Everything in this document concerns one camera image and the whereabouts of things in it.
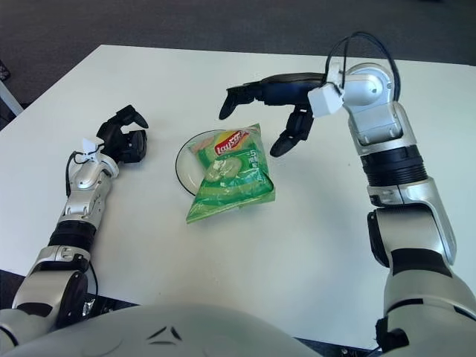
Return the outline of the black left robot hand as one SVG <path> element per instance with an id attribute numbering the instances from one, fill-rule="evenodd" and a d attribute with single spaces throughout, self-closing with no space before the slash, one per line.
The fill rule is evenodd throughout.
<path id="1" fill-rule="evenodd" d="M 123 133 L 121 128 L 136 123 L 141 130 L 133 130 Z M 148 123 L 132 105 L 125 106 L 116 115 L 101 125 L 97 137 L 103 140 L 101 152 L 112 158 L 116 164 L 137 163 L 147 153 Z"/>

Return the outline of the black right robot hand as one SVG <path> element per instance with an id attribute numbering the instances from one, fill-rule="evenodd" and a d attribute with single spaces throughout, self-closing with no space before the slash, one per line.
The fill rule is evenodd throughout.
<path id="1" fill-rule="evenodd" d="M 228 118 L 237 106 L 255 100 L 267 106 L 293 105 L 294 110 L 289 115 L 285 130 L 270 149 L 271 156 L 280 157 L 308 138 L 314 120 L 308 93 L 323 84 L 323 74 L 304 72 L 276 74 L 259 81 L 230 87 L 220 109 L 219 119 Z"/>

